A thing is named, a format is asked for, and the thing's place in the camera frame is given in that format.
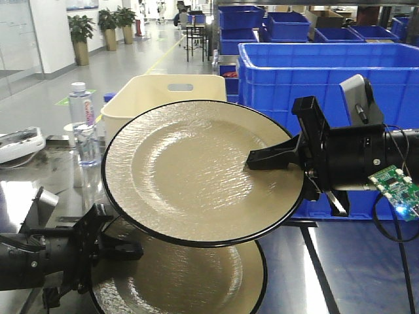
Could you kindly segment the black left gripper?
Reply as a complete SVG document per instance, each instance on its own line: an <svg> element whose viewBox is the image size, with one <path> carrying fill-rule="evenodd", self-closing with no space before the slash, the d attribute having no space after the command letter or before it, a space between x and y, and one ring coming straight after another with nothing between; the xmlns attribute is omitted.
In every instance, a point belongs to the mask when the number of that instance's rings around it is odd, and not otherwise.
<svg viewBox="0 0 419 314"><path fill-rule="evenodd" d="M42 288L44 306L59 307L68 292L86 292L95 254L98 260L139 260L139 242L100 234L112 218L104 204L95 203L72 227L27 229L19 287Z"/></svg>

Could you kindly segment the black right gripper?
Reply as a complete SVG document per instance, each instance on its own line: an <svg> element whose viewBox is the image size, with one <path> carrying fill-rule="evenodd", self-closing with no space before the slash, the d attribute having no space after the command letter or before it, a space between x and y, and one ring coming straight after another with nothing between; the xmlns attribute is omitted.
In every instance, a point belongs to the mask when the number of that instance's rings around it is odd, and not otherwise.
<svg viewBox="0 0 419 314"><path fill-rule="evenodd" d="M331 214L347 217L350 214L347 191L364 189L368 176L388 165L389 144L382 111L373 105L366 114L368 124L332 128L316 97L307 96L294 101L292 113L299 120ZM301 167L300 144L298 134L274 146L251 150L246 165L251 170L287 169L289 164Z"/></svg>

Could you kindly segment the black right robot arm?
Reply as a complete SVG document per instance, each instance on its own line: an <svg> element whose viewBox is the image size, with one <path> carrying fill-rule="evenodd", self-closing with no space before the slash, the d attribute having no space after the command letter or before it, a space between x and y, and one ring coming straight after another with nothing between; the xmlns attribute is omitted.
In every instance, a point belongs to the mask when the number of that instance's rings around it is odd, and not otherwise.
<svg viewBox="0 0 419 314"><path fill-rule="evenodd" d="M383 123L332 128L314 96L294 101L292 113L301 132L277 145L252 150L252 170L298 165L305 173L302 194L317 200L324 193L335 217L350 214L348 191L373 189L370 175L390 165L405 168L418 182L418 130L397 130Z"/></svg>

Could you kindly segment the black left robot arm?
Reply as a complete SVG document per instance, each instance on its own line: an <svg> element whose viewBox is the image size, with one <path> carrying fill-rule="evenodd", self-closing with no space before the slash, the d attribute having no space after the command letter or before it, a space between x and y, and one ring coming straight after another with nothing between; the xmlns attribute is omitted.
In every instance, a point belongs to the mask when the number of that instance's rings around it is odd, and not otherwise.
<svg viewBox="0 0 419 314"><path fill-rule="evenodd" d="M1 290L41 288L49 309L72 290L88 292L91 269L100 260L139 260L139 243L104 234L112 219L107 206L94 204L72 227L24 226L17 234L1 234Z"/></svg>

